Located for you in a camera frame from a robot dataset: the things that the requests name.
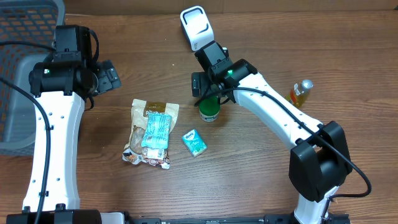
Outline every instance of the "gray bin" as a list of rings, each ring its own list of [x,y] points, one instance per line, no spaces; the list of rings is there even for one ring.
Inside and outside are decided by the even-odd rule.
[[[62,0],[0,1],[0,42],[23,40],[51,46],[55,26],[63,25]],[[30,92],[29,72],[50,52],[26,45],[0,46],[0,76]],[[34,153],[35,111],[31,101],[0,83],[0,154]]]

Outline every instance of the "wall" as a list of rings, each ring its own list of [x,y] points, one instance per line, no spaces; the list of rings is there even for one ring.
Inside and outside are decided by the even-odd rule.
[[[207,13],[391,10],[398,0],[64,0],[67,13],[86,15],[179,14],[201,5]]]

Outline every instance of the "green can lid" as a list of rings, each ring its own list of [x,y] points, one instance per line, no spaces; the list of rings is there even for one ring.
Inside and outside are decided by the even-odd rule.
[[[203,100],[199,104],[199,110],[202,114],[206,116],[214,116],[220,112],[220,105],[218,104],[218,97],[212,96]]]

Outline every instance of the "light blue package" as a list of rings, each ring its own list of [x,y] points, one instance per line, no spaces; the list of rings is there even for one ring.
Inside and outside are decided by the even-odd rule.
[[[172,117],[167,114],[149,113],[148,125],[141,146],[153,149],[167,149]]]
[[[207,149],[207,145],[195,129],[182,136],[182,141],[188,147],[193,157],[199,156]]]

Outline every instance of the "bottle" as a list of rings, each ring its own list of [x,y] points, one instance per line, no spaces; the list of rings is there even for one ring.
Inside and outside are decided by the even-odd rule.
[[[303,80],[294,84],[290,93],[285,96],[289,103],[293,104],[296,108],[301,107],[310,95],[310,90],[313,87],[311,80]]]
[[[200,118],[206,122],[213,122],[218,118],[220,108],[217,96],[205,99],[199,104]]]

